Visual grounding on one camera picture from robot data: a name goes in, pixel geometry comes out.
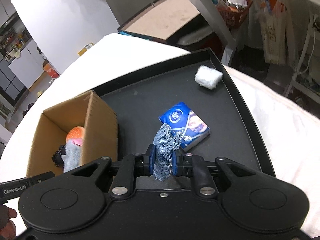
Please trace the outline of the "person's left hand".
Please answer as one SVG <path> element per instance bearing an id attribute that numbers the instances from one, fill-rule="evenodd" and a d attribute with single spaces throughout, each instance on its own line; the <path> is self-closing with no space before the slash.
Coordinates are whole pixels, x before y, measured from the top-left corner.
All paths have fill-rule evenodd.
<path id="1" fill-rule="evenodd" d="M 14 239 L 16 237 L 16 226 L 12 218 L 17 217 L 17 212 L 1 204 L 1 239 Z"/>

